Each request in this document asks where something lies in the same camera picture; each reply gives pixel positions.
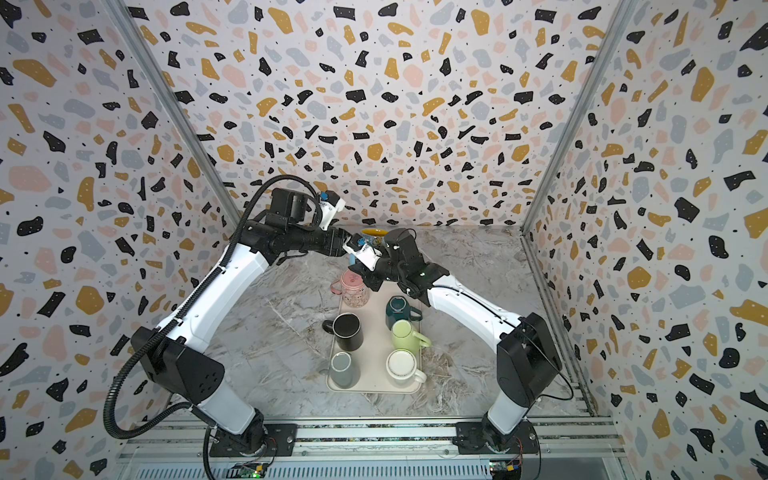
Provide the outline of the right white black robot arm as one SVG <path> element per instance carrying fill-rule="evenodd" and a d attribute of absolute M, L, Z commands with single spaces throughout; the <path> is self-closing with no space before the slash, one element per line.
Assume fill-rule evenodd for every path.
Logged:
<path fill-rule="evenodd" d="M 473 292 L 448 269 L 429 261 L 406 228 L 389 231 L 378 246 L 355 234 L 344 249 L 354 257 L 350 270 L 368 288 L 377 291 L 384 282 L 394 282 L 407 297 L 451 316 L 494 351 L 499 394 L 479 432 L 460 435 L 459 445 L 498 453 L 518 446 L 520 424 L 562 369 L 543 317 L 507 311 Z"/>

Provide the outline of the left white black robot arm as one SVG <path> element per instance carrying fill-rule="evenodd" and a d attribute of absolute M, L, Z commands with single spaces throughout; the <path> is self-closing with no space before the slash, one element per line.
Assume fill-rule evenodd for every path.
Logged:
<path fill-rule="evenodd" d="M 344 255 L 348 233 L 332 226 L 345 203 L 332 191 L 276 188 L 268 207 L 254 214 L 253 198 L 222 257 L 192 294 L 155 328 L 139 328 L 134 353 L 115 377 L 105 402 L 104 424 L 119 438 L 134 438 L 172 413 L 186 409 L 215 429 L 215 438 L 237 454 L 251 455 L 268 443 L 264 416 L 226 382 L 225 367 L 206 353 L 216 331 L 247 287 L 290 252 Z M 141 366 L 149 380 L 181 397 L 146 424 L 118 428 L 114 403 L 127 374 Z"/>

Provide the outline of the light blue butterfly mug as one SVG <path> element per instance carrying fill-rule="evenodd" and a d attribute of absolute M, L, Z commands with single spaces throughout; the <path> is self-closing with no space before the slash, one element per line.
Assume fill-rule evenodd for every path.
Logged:
<path fill-rule="evenodd" d="M 379 228 L 365 228 L 360 231 L 360 235 L 365 242 L 377 249 L 385 248 L 385 237 L 387 234 L 387 230 Z"/>

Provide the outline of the dark teal mug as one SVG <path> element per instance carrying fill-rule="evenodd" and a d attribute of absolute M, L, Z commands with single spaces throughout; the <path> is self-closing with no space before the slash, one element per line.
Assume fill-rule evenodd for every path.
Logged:
<path fill-rule="evenodd" d="M 400 320 L 419 322 L 422 319 L 422 311 L 411 306 L 404 296 L 392 296 L 386 304 L 385 321 L 389 330 L 391 330 L 394 324 Z"/>

